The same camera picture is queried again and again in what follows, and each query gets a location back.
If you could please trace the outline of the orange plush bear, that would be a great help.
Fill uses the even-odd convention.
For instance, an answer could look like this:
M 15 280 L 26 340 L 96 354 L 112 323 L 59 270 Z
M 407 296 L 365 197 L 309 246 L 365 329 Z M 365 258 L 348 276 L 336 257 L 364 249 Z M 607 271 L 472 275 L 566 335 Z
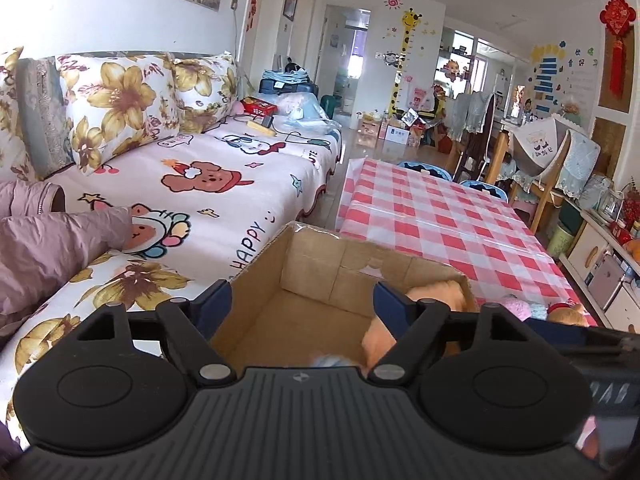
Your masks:
M 400 292 L 379 282 L 373 289 L 375 317 L 361 345 L 374 382 L 404 382 L 433 350 L 454 312 L 466 310 L 457 281 L 436 282 Z

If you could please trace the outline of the giraffe height chart sticker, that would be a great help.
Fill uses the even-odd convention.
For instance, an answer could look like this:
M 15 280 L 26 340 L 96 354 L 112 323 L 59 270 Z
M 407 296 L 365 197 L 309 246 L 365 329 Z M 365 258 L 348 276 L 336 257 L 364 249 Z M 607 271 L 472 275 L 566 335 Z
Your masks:
M 394 78 L 392 93 L 390 94 L 390 102 L 388 103 L 387 113 L 394 116 L 397 113 L 397 104 L 400 95 L 400 86 L 402 78 L 404 78 L 404 65 L 411 46 L 411 37 L 416 30 L 416 26 L 420 24 L 422 14 L 409 8 L 402 14 L 401 19 L 401 44 L 400 51 L 396 56 L 396 74 Z

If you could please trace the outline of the green waste bin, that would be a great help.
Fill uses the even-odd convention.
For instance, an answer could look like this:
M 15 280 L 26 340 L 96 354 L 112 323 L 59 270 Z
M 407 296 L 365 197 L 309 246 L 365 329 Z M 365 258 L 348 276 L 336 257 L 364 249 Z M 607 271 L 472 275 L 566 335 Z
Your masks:
M 565 254 L 572 246 L 575 235 L 567 229 L 564 224 L 559 223 L 549 240 L 547 252 L 551 258 L 558 260 L 560 255 Z

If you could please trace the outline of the wooden dining chair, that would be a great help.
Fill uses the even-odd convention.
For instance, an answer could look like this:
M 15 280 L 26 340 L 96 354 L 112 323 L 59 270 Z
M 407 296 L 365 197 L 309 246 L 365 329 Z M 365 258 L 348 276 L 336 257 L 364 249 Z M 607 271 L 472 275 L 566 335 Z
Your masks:
M 536 234 L 544 208 L 558 190 L 577 198 L 600 155 L 600 145 L 584 129 L 559 114 L 528 122 L 511 133 L 516 163 L 514 183 L 527 193 L 538 191 L 538 205 L 529 229 Z

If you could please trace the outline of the grey lace cushion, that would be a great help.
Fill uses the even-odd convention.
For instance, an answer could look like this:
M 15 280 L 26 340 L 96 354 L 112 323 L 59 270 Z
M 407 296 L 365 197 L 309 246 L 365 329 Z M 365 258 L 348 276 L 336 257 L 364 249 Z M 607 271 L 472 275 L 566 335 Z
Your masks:
M 21 58 L 16 84 L 27 153 L 36 175 L 45 179 L 73 162 L 70 122 L 54 57 Z

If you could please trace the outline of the floral cushion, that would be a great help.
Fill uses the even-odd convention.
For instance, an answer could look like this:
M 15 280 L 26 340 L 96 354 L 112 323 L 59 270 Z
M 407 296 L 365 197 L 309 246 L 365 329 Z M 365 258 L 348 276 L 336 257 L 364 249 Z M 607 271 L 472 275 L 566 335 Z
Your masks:
M 174 75 L 162 54 L 55 58 L 70 150 L 83 174 L 180 130 Z
M 172 58 L 182 133 L 204 133 L 226 118 L 238 99 L 238 69 L 230 52 Z

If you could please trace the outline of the floral cushion near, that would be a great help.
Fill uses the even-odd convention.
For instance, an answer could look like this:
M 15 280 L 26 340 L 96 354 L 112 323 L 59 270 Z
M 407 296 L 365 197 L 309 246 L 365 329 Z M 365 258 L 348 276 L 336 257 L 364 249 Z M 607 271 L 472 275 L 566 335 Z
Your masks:
M 162 54 L 55 58 L 70 150 L 83 174 L 180 130 L 174 75 Z

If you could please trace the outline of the sofa with cartoon cover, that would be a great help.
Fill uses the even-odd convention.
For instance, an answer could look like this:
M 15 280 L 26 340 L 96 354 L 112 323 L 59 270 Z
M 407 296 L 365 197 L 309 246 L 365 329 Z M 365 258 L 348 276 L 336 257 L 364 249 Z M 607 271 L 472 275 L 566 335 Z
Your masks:
M 242 100 L 238 91 L 230 114 L 212 130 L 179 130 L 93 174 L 83 174 L 73 160 L 40 179 L 18 106 L 21 58 L 17 48 L 1 57 L 1 183 L 56 184 L 70 214 L 107 207 L 132 214 L 124 248 L 95 258 L 13 335 L 1 337 L 1 423 L 26 446 L 13 402 L 26 370 L 102 304 L 147 311 L 234 278 L 282 226 L 314 209 L 340 158 L 342 135 L 309 94 L 258 101 Z

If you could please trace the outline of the floral cushion far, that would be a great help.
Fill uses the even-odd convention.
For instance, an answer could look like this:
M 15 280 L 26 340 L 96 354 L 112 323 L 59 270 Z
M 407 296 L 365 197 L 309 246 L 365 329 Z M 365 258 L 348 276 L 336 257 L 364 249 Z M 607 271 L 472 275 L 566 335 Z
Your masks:
M 226 118 L 238 99 L 238 69 L 230 52 L 172 58 L 182 133 L 204 133 Z

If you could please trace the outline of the cardboard box with green print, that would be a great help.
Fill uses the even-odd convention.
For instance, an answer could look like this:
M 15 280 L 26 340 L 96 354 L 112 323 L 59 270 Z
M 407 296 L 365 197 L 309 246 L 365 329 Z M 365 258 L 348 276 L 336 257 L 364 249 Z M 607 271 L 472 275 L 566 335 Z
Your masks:
M 236 372 L 306 367 L 318 356 L 366 365 L 378 282 L 400 292 L 457 285 L 458 310 L 478 309 L 452 266 L 292 222 L 232 278 L 230 312 L 210 342 Z

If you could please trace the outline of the red chinese knot ornament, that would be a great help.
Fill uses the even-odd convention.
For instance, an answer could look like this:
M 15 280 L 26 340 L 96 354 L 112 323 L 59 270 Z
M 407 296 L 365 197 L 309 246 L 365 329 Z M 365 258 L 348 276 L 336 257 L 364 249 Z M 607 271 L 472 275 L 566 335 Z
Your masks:
M 626 37 L 637 21 L 637 11 L 627 0 L 608 0 L 599 15 L 605 27 L 605 40 L 610 43 L 605 70 L 608 74 L 608 93 L 621 100 L 625 94 L 627 71 Z

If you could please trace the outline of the white tv cabinet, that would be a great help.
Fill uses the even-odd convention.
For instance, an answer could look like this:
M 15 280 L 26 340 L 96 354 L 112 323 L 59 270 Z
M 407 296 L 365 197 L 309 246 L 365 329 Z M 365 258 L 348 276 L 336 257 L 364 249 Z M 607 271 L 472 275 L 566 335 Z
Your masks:
M 590 210 L 560 263 L 585 297 L 587 307 L 607 328 L 639 333 L 639 263 Z

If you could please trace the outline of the mauve padded jacket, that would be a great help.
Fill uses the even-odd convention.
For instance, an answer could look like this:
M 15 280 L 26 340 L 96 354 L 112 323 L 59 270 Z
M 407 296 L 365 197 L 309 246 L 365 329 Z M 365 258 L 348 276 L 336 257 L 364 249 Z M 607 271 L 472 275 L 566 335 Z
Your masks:
M 128 208 L 70 214 L 50 182 L 1 183 L 1 337 L 13 335 L 80 270 L 132 235 Z

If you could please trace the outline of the red checkered tablecloth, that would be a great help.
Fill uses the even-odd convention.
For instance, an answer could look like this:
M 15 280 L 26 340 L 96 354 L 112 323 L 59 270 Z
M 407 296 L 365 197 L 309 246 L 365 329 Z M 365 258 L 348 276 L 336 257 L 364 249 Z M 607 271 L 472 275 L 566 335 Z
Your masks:
M 558 265 L 511 206 L 494 196 L 372 158 L 346 170 L 337 229 L 448 264 L 479 304 L 514 296 L 529 304 L 577 306 Z

